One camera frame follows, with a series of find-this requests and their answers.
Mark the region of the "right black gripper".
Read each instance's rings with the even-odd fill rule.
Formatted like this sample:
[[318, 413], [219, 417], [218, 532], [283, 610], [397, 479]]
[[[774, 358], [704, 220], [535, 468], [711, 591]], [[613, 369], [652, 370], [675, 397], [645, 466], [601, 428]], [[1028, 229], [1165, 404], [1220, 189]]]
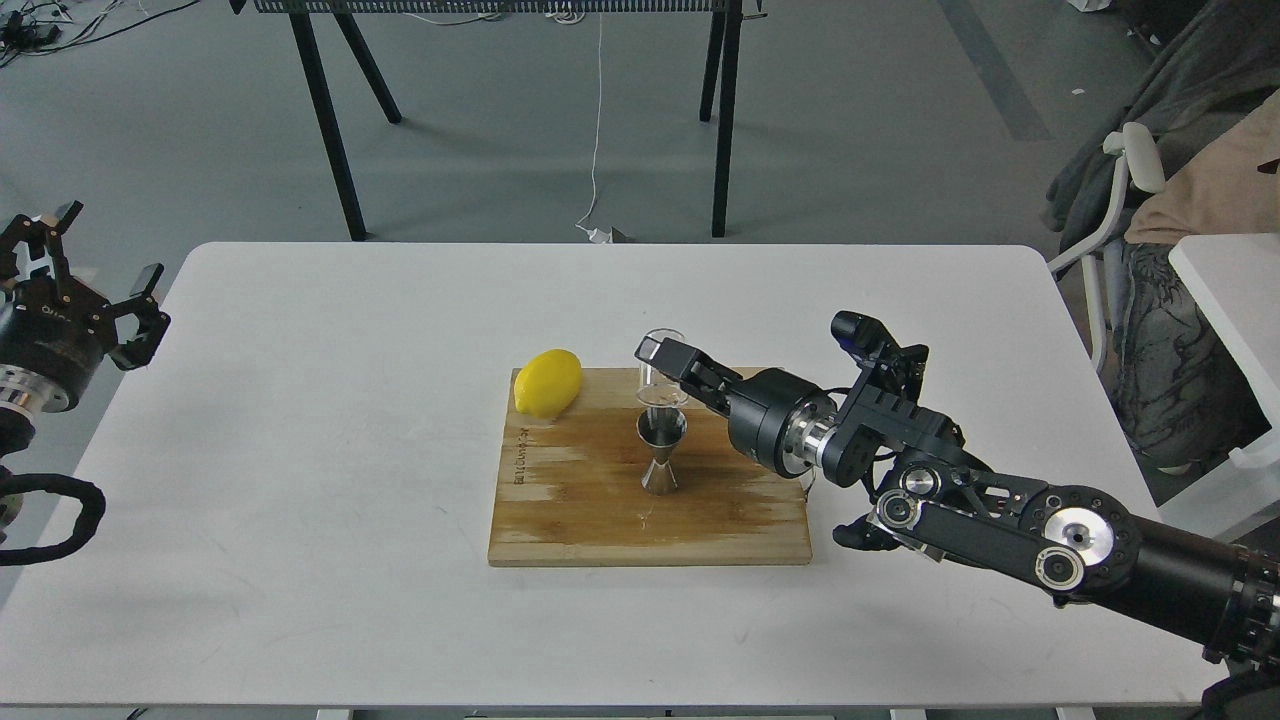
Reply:
[[819, 386], [780, 368], [744, 378], [676, 338], [644, 337], [634, 356], [690, 398], [727, 420], [731, 446], [780, 477], [800, 477], [814, 462], [810, 429], [831, 428], [836, 404]]

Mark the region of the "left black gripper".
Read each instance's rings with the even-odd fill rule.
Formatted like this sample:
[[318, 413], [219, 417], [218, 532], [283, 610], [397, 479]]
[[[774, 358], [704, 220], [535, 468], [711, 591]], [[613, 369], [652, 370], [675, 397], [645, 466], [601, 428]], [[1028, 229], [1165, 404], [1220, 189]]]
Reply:
[[[99, 369], [106, 343], [102, 319], [115, 338], [108, 356], [123, 372], [147, 366], [172, 324], [155, 290], [165, 266], [145, 266], [129, 297], [110, 301], [87, 284], [72, 284], [63, 247], [84, 205], [73, 200], [49, 223], [44, 217], [15, 215], [1, 234], [1, 380], [3, 402], [17, 413], [64, 413], [76, 407]], [[17, 284], [17, 247], [26, 243], [29, 260], [47, 258], [52, 284]], [[116, 322], [137, 320], [134, 333], [120, 340]]]

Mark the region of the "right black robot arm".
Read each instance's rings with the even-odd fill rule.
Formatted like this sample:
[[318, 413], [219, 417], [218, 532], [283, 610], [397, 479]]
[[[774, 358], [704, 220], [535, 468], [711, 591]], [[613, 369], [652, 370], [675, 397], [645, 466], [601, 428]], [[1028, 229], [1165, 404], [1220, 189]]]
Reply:
[[1202, 694], [1206, 719], [1239, 717], [1277, 689], [1277, 559], [1140, 518], [1089, 486], [1002, 474], [961, 428], [919, 405], [929, 350], [852, 311], [829, 324], [858, 366], [823, 388], [778, 368], [745, 377], [681, 340], [646, 334], [636, 359], [727, 421], [730, 443], [780, 477], [861, 484], [870, 511], [833, 529], [850, 550], [906, 547], [1000, 573], [1056, 607], [1093, 603], [1199, 644], [1242, 671]]

